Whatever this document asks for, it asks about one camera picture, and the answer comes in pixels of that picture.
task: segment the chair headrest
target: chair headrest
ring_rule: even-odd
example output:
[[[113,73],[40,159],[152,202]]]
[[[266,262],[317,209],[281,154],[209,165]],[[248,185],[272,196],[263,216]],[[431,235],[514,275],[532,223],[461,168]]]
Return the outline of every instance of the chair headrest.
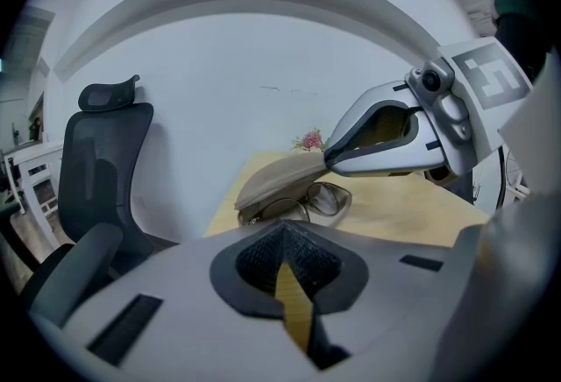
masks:
[[[117,84],[90,84],[80,94],[78,106],[86,112],[118,110],[134,103],[134,83],[140,80],[134,75]]]

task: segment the light wood tabletop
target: light wood tabletop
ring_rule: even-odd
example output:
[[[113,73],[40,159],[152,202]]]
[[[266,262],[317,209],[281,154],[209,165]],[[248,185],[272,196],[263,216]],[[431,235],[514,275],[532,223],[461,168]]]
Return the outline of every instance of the light wood tabletop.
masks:
[[[226,195],[206,236],[238,227],[234,202],[245,182],[261,167],[289,153],[255,153]],[[352,193],[352,205],[338,230],[363,236],[450,246],[464,227],[484,223],[488,215],[419,175],[344,178],[328,173],[320,180]],[[283,263],[277,276],[275,298],[284,304],[284,324],[295,344],[306,353],[313,306],[290,267]]]

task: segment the mesh backrest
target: mesh backrest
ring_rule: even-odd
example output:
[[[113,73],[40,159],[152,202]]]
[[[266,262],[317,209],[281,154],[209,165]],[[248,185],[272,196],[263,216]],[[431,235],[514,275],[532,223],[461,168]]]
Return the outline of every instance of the mesh backrest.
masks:
[[[145,256],[152,252],[131,213],[132,175],[152,117],[150,103],[70,117],[60,170],[59,217],[75,242],[103,222],[123,231],[120,251]]]

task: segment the wooden floor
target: wooden floor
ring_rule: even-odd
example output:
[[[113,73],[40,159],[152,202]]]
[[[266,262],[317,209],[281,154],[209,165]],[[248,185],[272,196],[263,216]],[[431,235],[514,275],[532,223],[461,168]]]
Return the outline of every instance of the wooden floor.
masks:
[[[59,216],[56,212],[49,216],[47,220],[60,244],[73,243],[62,230]],[[11,224],[19,237],[24,241],[25,246],[27,246],[39,262],[43,262],[43,260],[51,254],[53,250],[41,233],[29,209],[26,210],[23,215],[19,214],[19,212],[13,215],[11,217]],[[2,235],[0,235],[0,259],[2,260],[8,278],[19,294],[27,280],[31,278],[32,272],[18,256],[16,256]]]

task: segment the black cable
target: black cable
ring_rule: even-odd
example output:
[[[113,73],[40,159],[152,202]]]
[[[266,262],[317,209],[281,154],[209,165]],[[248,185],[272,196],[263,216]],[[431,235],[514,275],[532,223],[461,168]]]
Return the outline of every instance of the black cable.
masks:
[[[501,188],[499,189],[499,198],[497,199],[496,209],[502,206],[502,203],[505,201],[505,193],[507,192],[505,153],[502,150],[502,147],[499,148],[499,166],[501,167]]]

